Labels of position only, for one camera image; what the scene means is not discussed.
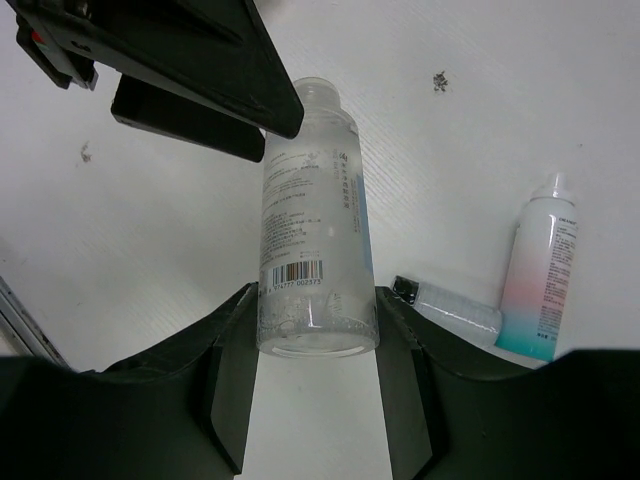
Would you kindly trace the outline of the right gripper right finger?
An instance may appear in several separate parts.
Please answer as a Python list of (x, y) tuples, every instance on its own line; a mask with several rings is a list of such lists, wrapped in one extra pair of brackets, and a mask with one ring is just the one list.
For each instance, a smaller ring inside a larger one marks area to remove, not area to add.
[(639, 354), (575, 350), (529, 369), (376, 291), (396, 479), (635, 479)]

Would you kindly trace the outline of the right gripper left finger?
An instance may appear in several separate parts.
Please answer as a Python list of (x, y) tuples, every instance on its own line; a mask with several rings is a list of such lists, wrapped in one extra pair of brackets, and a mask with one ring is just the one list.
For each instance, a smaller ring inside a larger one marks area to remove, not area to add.
[(231, 479), (257, 371), (258, 287), (104, 371), (1, 361), (5, 479)]

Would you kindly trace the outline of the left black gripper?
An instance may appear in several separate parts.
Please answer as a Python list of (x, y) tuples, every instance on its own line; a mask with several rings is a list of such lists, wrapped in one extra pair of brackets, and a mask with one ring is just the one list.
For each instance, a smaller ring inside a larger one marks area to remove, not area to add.
[(252, 1), (13, 1), (12, 9), (16, 43), (57, 87), (93, 90), (98, 79), (92, 59), (54, 36), (53, 21), (69, 16), (90, 57), (130, 76), (111, 106), (121, 124), (254, 163), (265, 148), (258, 128), (285, 138), (300, 130), (304, 109)]

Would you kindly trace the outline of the clear bottle blue label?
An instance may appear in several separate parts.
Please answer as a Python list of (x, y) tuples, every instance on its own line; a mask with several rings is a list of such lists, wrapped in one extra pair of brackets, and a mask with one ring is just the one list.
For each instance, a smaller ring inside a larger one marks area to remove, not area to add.
[(379, 344), (359, 131), (325, 79), (295, 81), (298, 135), (264, 154), (257, 346), (338, 358)]

